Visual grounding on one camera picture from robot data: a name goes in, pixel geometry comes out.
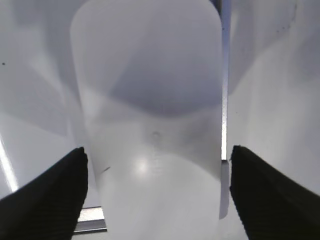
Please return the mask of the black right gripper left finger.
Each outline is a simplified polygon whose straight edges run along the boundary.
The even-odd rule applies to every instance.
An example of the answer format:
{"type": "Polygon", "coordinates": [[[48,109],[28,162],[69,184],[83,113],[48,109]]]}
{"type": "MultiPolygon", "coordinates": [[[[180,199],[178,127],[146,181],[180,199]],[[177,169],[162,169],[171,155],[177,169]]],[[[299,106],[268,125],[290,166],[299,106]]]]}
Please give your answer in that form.
{"type": "Polygon", "coordinates": [[[0,200],[2,240],[70,240],[88,192],[88,157],[75,148],[0,200]]]}

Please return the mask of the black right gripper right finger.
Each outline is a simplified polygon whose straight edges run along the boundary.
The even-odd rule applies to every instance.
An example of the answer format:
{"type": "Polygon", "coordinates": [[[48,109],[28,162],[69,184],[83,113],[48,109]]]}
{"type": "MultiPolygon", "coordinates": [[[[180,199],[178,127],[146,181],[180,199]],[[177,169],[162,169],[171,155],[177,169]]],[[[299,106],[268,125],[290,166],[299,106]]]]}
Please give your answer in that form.
{"type": "Polygon", "coordinates": [[[235,145],[230,193],[250,240],[318,240],[320,197],[235,145]]]}

